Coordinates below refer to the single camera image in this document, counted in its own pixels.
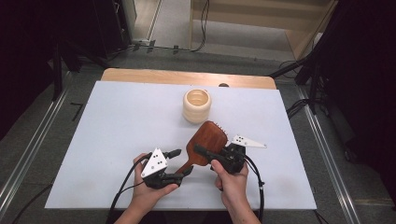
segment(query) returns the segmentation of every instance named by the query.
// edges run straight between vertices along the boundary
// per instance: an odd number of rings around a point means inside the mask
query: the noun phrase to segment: person's right hand
[[[221,199],[227,208],[233,204],[248,200],[246,195],[248,167],[246,163],[241,172],[234,175],[228,174],[219,161],[213,160],[211,165],[218,174],[215,186],[222,190]]]
[[[244,164],[240,173],[234,175],[228,174],[219,161],[213,160],[211,165],[218,174],[215,186],[222,191],[221,200],[230,213],[233,224],[260,223],[250,208],[246,194],[248,181],[247,164]]]

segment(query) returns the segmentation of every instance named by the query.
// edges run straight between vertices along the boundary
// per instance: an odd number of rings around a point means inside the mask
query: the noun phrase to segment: hand
[[[140,154],[134,159],[134,163],[145,155],[147,154]],[[134,185],[143,182],[143,178],[141,177],[142,171],[142,163],[137,164],[134,168]],[[131,203],[116,223],[138,223],[163,196],[169,194],[177,188],[177,184],[171,184],[163,189],[151,189],[148,188],[144,183],[134,187],[134,194],[132,196]]]
[[[213,160],[211,165],[218,174],[215,186],[222,190],[221,199],[227,208],[232,204],[248,200],[246,195],[248,167],[246,163],[241,172],[234,175],[228,174],[219,161]]]
[[[219,161],[213,160],[211,165],[218,174],[215,186],[222,190],[221,200],[230,213],[233,224],[260,223],[251,210],[246,195],[248,181],[247,164],[244,164],[240,173],[234,175],[228,174]]]

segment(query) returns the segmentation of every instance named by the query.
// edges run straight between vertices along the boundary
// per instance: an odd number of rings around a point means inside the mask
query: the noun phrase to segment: wooden brush
[[[219,154],[221,149],[227,144],[227,141],[227,135],[217,124],[210,120],[205,121],[187,144],[186,149],[189,159],[176,171],[176,174],[183,173],[194,164],[208,165],[208,160],[205,157],[194,152],[195,145],[198,144],[208,151]]]

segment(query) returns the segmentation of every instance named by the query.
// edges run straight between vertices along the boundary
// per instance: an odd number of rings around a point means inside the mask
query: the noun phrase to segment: metal frame
[[[297,86],[297,91],[301,99],[308,99],[308,95],[302,87]],[[332,156],[332,151],[327,144],[326,137],[321,130],[318,117],[312,113],[308,105],[306,105],[304,109],[314,136],[318,142],[320,154],[326,165],[327,171],[329,172],[330,179],[332,180],[332,185],[334,186],[335,193],[338,197],[338,201],[340,202],[341,207],[344,211],[344,215],[346,216],[346,221],[349,224],[360,224],[361,221],[355,209],[355,205],[349,195],[347,186],[344,183],[343,177],[341,177],[341,173],[338,170],[338,167]]]
[[[8,178],[6,184],[1,188],[0,192],[0,221],[3,219],[12,199],[19,186],[21,185],[22,180],[24,179],[26,173],[29,170],[30,165],[35,159],[35,154],[40,149],[40,146],[46,137],[48,130],[52,122],[55,120],[56,115],[58,114],[63,102],[66,97],[69,87],[72,83],[73,76],[71,72],[67,72],[64,76],[64,90],[61,95],[58,97],[56,101],[53,101],[49,109],[41,120],[35,134],[29,142],[29,145],[23,152],[18,164],[15,166],[14,171],[11,176]]]

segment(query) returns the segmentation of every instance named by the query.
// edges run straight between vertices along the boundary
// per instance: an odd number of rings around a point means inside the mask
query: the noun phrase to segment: person's left hand
[[[137,162],[140,158],[147,154],[140,154],[138,157],[134,159],[134,162]],[[134,185],[140,184],[143,182],[141,177],[143,171],[142,163],[139,163],[134,168]],[[165,195],[174,191],[178,188],[177,184],[171,184],[163,189],[151,189],[146,186],[145,183],[140,184],[139,186],[134,187],[134,195],[131,200],[130,206],[134,209],[140,210],[142,213],[148,213],[154,205]]]

